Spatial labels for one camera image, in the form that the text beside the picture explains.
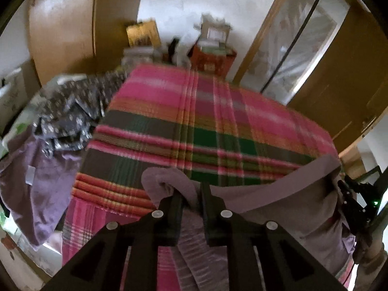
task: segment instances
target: round metal rivet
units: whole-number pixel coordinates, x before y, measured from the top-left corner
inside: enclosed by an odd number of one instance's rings
[[[152,212],[152,216],[156,219],[163,217],[164,213],[161,210],[155,210]]]
[[[221,216],[224,218],[230,218],[233,215],[232,211],[230,210],[222,210]]]
[[[270,230],[276,230],[276,229],[277,229],[277,223],[274,222],[274,221],[269,221],[269,222],[267,222],[266,226],[267,226],[267,228],[269,228]]]
[[[109,222],[107,225],[106,225],[106,228],[108,230],[115,230],[117,227],[119,226],[119,224],[117,222]]]

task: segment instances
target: purple garment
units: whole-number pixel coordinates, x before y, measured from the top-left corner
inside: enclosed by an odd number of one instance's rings
[[[9,141],[9,154],[0,162],[1,199],[35,250],[54,232],[67,209],[82,157],[81,151],[57,151],[48,159],[44,145],[29,126]],[[36,169],[32,185],[26,184],[28,166]]]
[[[245,219],[279,223],[329,272],[338,275],[354,245],[342,215],[332,220],[338,192],[331,178],[340,165],[337,158],[324,155],[272,184],[210,188],[227,209]],[[190,208],[183,211],[178,246],[171,248],[181,290],[228,290],[226,248],[210,248],[204,237],[198,212],[199,183],[178,169],[148,168],[142,185],[156,206],[172,195],[174,188],[189,203]]]

